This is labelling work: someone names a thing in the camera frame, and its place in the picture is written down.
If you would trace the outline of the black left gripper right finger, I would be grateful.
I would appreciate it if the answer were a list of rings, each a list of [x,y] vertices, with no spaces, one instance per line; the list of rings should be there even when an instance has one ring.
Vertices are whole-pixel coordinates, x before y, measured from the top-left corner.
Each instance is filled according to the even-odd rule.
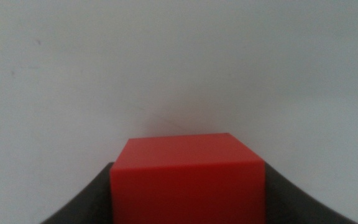
[[[357,224],[308,195],[265,163],[267,224]]]

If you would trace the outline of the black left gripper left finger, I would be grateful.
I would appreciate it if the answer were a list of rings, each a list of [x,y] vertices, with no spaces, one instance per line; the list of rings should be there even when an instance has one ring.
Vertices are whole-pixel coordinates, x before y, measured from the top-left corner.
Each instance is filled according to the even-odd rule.
[[[42,224],[113,224],[109,171],[113,162]]]

